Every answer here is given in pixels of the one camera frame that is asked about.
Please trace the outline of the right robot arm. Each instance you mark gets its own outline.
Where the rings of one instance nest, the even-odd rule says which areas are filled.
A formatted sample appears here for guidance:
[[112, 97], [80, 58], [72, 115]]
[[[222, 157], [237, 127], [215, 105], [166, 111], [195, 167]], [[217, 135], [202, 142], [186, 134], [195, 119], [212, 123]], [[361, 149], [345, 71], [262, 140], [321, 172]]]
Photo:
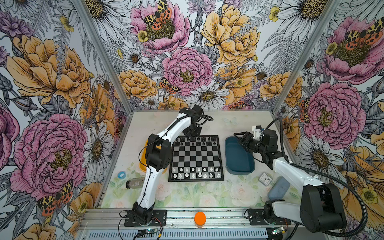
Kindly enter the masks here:
[[260, 154], [264, 164], [280, 174], [301, 194], [300, 204], [291, 204], [284, 200], [267, 201], [264, 207], [266, 222], [288, 219], [303, 225], [312, 233], [338, 230], [347, 226], [339, 189], [294, 167], [293, 162], [279, 149], [276, 131], [262, 131], [255, 126], [251, 133], [235, 133], [234, 137], [246, 152]]

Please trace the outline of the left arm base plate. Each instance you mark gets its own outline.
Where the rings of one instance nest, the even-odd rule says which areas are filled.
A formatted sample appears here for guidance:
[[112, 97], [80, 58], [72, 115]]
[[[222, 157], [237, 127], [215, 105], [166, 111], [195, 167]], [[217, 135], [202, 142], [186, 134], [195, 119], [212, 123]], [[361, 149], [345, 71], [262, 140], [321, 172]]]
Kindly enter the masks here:
[[125, 217], [125, 227], [164, 227], [167, 222], [167, 210], [153, 210], [151, 214], [139, 215], [129, 210]]

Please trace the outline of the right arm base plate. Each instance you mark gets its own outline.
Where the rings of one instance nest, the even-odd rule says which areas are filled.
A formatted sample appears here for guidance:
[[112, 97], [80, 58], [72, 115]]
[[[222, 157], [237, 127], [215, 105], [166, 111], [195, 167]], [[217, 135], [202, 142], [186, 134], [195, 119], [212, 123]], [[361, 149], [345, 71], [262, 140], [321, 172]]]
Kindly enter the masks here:
[[278, 217], [265, 217], [263, 209], [247, 209], [244, 213], [244, 217], [249, 220], [251, 226], [289, 226], [291, 220], [278, 218]]

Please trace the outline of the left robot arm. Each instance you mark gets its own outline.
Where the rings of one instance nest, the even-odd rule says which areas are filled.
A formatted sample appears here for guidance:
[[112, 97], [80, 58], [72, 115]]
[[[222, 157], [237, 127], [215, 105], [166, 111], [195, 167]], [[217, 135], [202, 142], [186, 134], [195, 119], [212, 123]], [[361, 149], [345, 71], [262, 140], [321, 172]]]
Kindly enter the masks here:
[[180, 135], [197, 137], [202, 127], [199, 121], [204, 118], [204, 110], [199, 105], [182, 108], [174, 121], [158, 134], [151, 134], [145, 147], [146, 176], [141, 193], [133, 204], [132, 211], [137, 221], [148, 225], [153, 216], [156, 189], [162, 172], [173, 159], [172, 145]]

